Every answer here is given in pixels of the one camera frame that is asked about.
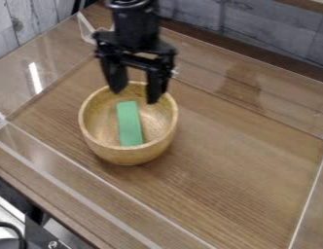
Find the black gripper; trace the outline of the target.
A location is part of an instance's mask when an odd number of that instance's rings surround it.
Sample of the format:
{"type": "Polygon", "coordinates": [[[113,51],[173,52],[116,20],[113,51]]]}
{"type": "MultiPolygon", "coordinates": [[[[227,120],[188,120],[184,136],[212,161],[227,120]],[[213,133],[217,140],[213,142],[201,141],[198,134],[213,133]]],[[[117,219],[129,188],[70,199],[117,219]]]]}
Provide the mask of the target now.
{"type": "Polygon", "coordinates": [[[158,0],[110,0],[114,31],[97,31],[97,56],[113,93],[128,86],[128,67],[146,71],[148,103],[166,93],[176,48],[161,38],[158,0]]]}

